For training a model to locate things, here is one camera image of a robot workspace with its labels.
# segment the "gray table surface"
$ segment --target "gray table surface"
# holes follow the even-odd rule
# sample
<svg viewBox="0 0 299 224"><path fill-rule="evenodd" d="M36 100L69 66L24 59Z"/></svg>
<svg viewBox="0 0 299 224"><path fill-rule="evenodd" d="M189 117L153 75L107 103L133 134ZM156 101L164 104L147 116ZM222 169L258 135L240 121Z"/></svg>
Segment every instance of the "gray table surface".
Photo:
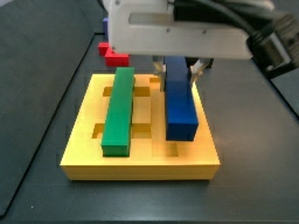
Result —
<svg viewBox="0 0 299 224"><path fill-rule="evenodd" d="M59 163L91 74L113 73L96 36L3 222L299 221L299 123L250 61L215 60L198 85L222 166L211 181L68 181ZM137 73L151 58L132 58Z"/></svg>

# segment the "yellow base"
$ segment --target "yellow base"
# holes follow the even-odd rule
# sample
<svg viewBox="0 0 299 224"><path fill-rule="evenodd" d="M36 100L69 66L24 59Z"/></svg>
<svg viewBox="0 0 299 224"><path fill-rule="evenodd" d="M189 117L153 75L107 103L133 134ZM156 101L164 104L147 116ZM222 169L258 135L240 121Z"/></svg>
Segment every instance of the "yellow base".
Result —
<svg viewBox="0 0 299 224"><path fill-rule="evenodd" d="M101 134L113 74L93 74L60 167L72 180L212 179L220 161L196 86L200 120L194 142L164 141L164 93L156 76L135 76L129 157L103 157Z"/></svg>

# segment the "blue block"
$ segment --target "blue block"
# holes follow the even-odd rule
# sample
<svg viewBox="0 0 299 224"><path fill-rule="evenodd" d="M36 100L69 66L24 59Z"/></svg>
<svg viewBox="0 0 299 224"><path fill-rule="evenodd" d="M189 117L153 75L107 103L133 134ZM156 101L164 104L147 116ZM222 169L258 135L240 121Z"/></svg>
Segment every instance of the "blue block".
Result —
<svg viewBox="0 0 299 224"><path fill-rule="evenodd" d="M104 42L108 42L108 18L103 19L103 29L104 29Z"/></svg>
<svg viewBox="0 0 299 224"><path fill-rule="evenodd" d="M164 57L165 64L165 81L189 82L189 73L184 57L168 56Z"/></svg>
<svg viewBox="0 0 299 224"><path fill-rule="evenodd" d="M192 141L199 127L184 57L165 57L165 140Z"/></svg>

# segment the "white robot part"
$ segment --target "white robot part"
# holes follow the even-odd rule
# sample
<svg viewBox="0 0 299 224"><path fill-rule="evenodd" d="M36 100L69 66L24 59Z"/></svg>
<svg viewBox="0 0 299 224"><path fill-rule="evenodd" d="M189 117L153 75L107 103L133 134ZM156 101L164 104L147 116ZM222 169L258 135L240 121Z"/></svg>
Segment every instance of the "white robot part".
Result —
<svg viewBox="0 0 299 224"><path fill-rule="evenodd" d="M240 2L274 8L268 0ZM109 44L119 53L251 58L246 45L248 35L240 29L224 24L175 22L169 0L104 0L104 4Z"/></svg>

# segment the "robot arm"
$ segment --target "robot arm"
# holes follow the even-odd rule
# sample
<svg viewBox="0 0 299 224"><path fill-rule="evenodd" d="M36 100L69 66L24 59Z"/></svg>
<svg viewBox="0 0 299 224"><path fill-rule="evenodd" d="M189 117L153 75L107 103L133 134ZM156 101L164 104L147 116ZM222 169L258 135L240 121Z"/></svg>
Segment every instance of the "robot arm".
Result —
<svg viewBox="0 0 299 224"><path fill-rule="evenodd" d="M268 78L299 67L299 24L292 15L274 10L268 0L104 0L104 4L116 52L254 58Z"/></svg>

